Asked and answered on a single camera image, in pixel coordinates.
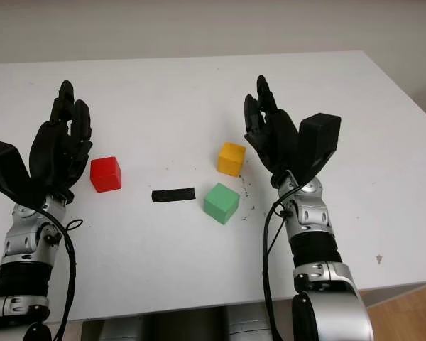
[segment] metal joint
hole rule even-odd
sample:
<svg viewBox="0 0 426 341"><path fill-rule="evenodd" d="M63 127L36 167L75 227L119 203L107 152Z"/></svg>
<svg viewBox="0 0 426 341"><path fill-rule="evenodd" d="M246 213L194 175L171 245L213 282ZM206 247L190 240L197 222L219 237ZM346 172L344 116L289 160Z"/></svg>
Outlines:
<svg viewBox="0 0 426 341"><path fill-rule="evenodd" d="M43 210L61 221L65 203L47 196ZM57 228L45 216L21 205L13 209L13 226L6 234L5 251L1 264L15 261L39 261L53 266L58 244L49 244L58 235Z"/></svg>

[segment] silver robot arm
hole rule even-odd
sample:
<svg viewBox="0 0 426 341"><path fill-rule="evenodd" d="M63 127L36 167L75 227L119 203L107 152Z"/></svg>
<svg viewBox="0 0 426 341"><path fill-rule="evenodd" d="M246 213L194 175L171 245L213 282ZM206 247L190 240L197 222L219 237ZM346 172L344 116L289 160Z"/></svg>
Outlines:
<svg viewBox="0 0 426 341"><path fill-rule="evenodd" d="M0 141L0 192L16 203L0 262L3 340L51 339L43 321L50 314L48 282L62 237L70 273L65 310L54 340L63 337L75 294L75 251L61 221L65 206L74 199L70 188L87 165L91 134L89 108L82 100L74 100L73 87L66 80L49 120L33 141L30 174L16 147Z"/></svg>
<svg viewBox="0 0 426 341"><path fill-rule="evenodd" d="M279 187L280 196L295 186L288 176ZM298 292L292 303L295 340L372 341L366 307L337 252L321 182L312 179L283 205Z"/></svg>
<svg viewBox="0 0 426 341"><path fill-rule="evenodd" d="M295 290L293 332L296 341L370 341L373 332L349 267L337 251L322 184L316 175L337 149L341 117L318 113L300 122L276 105L264 76L258 98L244 102L246 140L272 173L280 199L273 203L263 229L263 292L274 341L282 341L273 312L268 276L268 227L279 204L293 253Z"/></svg>
<svg viewBox="0 0 426 341"><path fill-rule="evenodd" d="M47 196L42 209L62 221L65 204ZM43 215L15 205L0 263L0 326L43 321L50 313L48 282L61 234Z"/></svg>

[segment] black cable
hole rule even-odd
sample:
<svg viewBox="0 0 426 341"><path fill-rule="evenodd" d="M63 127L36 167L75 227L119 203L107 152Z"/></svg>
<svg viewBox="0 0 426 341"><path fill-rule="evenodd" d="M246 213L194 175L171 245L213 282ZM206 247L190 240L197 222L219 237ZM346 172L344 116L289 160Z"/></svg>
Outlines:
<svg viewBox="0 0 426 341"><path fill-rule="evenodd" d="M270 254L270 251L271 251L271 249L273 248L273 245L275 244L276 239L278 238L279 232L281 232L281 230L283 229L284 222L285 222L285 219L283 218L283 221L281 222L281 225L279 226L279 229L278 229L278 231L276 232L276 234L275 234L275 236L274 236L274 238L273 238L273 241L272 241L272 242L271 242L271 244L270 244L270 247L268 248L267 254Z"/></svg>
<svg viewBox="0 0 426 341"><path fill-rule="evenodd" d="M75 294L76 254L75 254L74 246L72 245L71 237L68 234L68 231L79 227L82 223L79 223L76 227L68 229L68 227L73 222L79 222L79 220L73 220L72 222L68 224L66 228L64 228L63 225L57 220L57 218L55 218L53 215L46 212L45 210L42 210L39 207L29 207L29 208L31 208L32 210L35 210L36 212L48 218L57 227L57 229L60 231L60 233L63 236L68 259L70 260L70 274L68 279L68 290L66 294L65 309L63 311L63 317L62 317L62 322L60 323L60 327L58 328L58 331L55 334L55 337L53 338L53 341L61 341L63 339L63 335L65 334L68 315L70 313L71 305L74 300L74 294Z"/></svg>
<svg viewBox="0 0 426 341"><path fill-rule="evenodd" d="M282 205L283 201L289 196L297 192L302 186L299 185L296 188L289 190L286 194L276 200L271 206L270 211L268 211L267 217L265 219L265 224L263 226L263 270L262 270L262 280L263 280L263 294L265 296L265 305L267 308L268 319L270 322L271 336L273 341L283 341L280 336L278 329L276 327L275 314L273 311L273 299L271 298L271 288L270 288L270 279L268 277L268 256L270 254L271 247L276 240L276 237L279 235L279 231L283 225L280 226L280 229L275 235L275 239L271 243L270 249L268 249L268 226L270 225L271 216L275 213L277 206Z"/></svg>
<svg viewBox="0 0 426 341"><path fill-rule="evenodd" d="M74 224L74 223L77 223L77 225L76 226L74 226L74 227L70 227L72 224ZM74 229L77 229L80 225L82 225L84 223L84 220L82 220L82 219L74 219L74 220L71 220L70 222L68 222L68 225L66 225L66 230L67 231L72 231L72 230L74 230Z"/></svg>

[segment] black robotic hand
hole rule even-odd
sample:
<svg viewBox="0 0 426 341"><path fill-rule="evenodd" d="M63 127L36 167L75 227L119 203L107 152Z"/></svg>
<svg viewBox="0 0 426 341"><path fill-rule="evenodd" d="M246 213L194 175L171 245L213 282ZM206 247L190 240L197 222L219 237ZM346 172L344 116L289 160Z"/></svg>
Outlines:
<svg viewBox="0 0 426 341"><path fill-rule="evenodd" d="M41 125L31 146L30 175L16 147L0 141L0 192L26 207L40 207L47 194L71 203L70 187L87 165L91 135L89 108L82 100L74 101L66 80L49 121Z"/></svg>
<svg viewBox="0 0 426 341"><path fill-rule="evenodd" d="M287 112L277 108L262 75L257 78L257 94L257 100L250 94L245 98L245 138L273 174L272 186L278 188L287 171L299 185L308 183L336 151L341 118L316 114L304 119L298 132Z"/></svg>

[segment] table surface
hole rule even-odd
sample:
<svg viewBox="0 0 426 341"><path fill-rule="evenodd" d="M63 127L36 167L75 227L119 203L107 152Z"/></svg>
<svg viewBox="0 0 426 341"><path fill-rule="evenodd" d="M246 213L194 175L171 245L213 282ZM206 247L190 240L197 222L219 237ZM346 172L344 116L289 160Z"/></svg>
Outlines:
<svg viewBox="0 0 426 341"><path fill-rule="evenodd" d="M70 319L263 300L263 222L278 195L243 137L244 97L256 93L259 74L296 125L318 112L342 117L319 179L357 286L426 281L426 114L362 52L0 65L0 140L28 160L69 79L90 107L91 159L116 156L121 166L121 190L96 193L89 169L72 189L65 222L84 225L71 232ZM240 178L216 171L226 141L247 147ZM226 226L202 211L218 182L241 195ZM186 187L196 200L151 201L152 190ZM0 193L0 256L12 206ZM292 270L284 232L270 259L274 298L295 294ZM66 288L60 247L50 320L60 319Z"/></svg>

